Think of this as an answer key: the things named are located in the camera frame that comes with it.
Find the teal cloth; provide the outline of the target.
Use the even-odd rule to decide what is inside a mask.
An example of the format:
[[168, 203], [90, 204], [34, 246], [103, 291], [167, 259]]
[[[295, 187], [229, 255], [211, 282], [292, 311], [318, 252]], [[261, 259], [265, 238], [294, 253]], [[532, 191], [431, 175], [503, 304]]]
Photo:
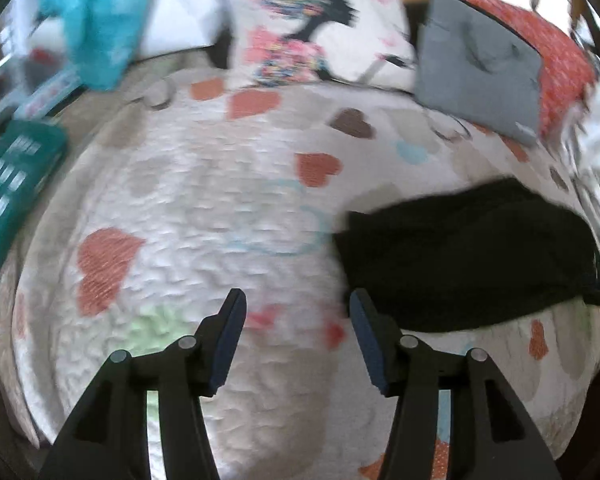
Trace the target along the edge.
[[132, 61], [150, 0], [40, 0], [43, 18], [60, 18], [68, 58], [84, 86], [117, 87]]

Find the white pillow with woman silhouette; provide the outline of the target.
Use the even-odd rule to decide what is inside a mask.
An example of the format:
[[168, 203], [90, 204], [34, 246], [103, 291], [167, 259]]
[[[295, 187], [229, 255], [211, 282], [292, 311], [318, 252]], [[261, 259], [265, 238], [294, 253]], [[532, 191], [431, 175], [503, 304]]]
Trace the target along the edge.
[[230, 85], [342, 82], [412, 91], [416, 53], [401, 0], [232, 0]]

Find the grey laptop sleeve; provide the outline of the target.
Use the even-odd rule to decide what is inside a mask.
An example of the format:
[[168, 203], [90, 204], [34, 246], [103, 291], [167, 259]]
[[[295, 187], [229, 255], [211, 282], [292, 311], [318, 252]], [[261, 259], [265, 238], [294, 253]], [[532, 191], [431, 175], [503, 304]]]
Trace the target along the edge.
[[417, 54], [419, 104], [538, 143], [542, 58], [504, 22], [465, 0], [428, 0]]

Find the black pants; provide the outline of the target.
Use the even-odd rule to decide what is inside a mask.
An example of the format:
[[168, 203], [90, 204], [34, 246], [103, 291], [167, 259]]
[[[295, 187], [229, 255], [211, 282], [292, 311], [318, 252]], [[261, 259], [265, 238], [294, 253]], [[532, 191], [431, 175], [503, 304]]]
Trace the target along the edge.
[[600, 307], [588, 222], [514, 178], [350, 211], [332, 239], [347, 288], [404, 330], [474, 330], [574, 298]]

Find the teal box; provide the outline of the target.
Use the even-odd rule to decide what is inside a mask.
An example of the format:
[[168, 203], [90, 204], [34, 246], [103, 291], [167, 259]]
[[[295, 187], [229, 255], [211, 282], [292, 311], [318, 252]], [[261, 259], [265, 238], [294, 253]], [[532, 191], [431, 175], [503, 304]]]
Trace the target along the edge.
[[22, 222], [68, 150], [63, 128], [13, 120], [0, 139], [0, 271]]

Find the red patterned pillow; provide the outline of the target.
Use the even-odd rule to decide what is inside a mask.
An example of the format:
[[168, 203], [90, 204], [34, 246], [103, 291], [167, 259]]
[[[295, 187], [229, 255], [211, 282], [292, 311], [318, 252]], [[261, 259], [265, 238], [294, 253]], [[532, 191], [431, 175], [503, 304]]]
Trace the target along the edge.
[[467, 1], [518, 32], [542, 56], [540, 133], [546, 136], [595, 81], [593, 67], [572, 39], [539, 14], [502, 0]]

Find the heart-patterned white quilt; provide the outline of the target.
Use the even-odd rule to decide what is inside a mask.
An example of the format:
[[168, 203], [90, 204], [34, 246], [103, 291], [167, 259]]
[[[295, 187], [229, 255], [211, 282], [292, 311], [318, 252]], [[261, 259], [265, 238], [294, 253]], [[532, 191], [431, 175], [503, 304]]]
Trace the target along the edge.
[[58, 118], [64, 170], [0, 276], [0, 388], [39, 465], [111, 352], [159, 351], [234, 287], [248, 318], [202, 410], [225, 479], [373, 479], [394, 404], [368, 379], [330, 236], [349, 210], [515, 177], [577, 207], [564, 166], [404, 94], [234, 90], [144, 63]]

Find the white and grey striped cloth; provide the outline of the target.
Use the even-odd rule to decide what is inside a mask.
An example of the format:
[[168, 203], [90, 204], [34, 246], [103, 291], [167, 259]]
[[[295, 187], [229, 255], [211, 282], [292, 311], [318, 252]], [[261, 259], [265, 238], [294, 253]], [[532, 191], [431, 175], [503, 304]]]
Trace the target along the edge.
[[565, 116], [560, 154], [600, 246], [600, 79]]

